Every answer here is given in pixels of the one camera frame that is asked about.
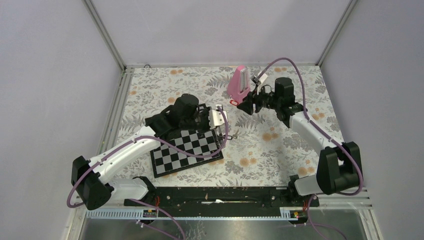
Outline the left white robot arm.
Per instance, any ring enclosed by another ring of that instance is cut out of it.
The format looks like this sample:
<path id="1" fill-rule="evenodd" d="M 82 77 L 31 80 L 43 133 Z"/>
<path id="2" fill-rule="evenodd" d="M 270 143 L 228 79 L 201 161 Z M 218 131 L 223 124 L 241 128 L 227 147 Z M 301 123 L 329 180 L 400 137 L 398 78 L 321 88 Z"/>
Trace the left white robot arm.
<path id="1" fill-rule="evenodd" d="M 209 154 L 195 154 L 170 143 L 182 131 L 203 134 L 220 126 L 225 126 L 223 142 Z M 69 208 L 85 206 L 87 210 L 96 210 L 110 200 L 132 200 L 148 206 L 155 200 L 154 187 L 148 186 L 144 178 L 115 178 L 120 170 L 161 145 L 189 158 L 212 158 L 226 146 L 228 133 L 228 115 L 222 105 L 202 106 L 196 96 L 184 93 L 160 113 L 146 118 L 144 126 L 120 145 L 90 159 L 77 157 L 72 162 L 72 189 L 66 205 Z"/>

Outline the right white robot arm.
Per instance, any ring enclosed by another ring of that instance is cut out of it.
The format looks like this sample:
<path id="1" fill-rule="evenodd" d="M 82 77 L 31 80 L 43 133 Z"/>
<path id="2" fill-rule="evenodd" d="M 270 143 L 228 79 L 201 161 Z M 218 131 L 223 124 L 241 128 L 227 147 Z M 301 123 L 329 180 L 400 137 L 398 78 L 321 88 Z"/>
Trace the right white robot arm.
<path id="1" fill-rule="evenodd" d="M 296 102 L 294 85 L 290 78 L 279 77 L 274 90 L 253 90 L 237 105 L 239 110 L 252 115 L 262 108 L 276 112 L 277 118 L 296 132 L 318 154 L 314 175 L 290 182 L 287 201 L 301 205 L 312 194 L 346 194 L 346 190 L 363 187 L 361 155 L 354 142 L 339 143 L 321 129 L 307 114 L 304 106 Z"/>

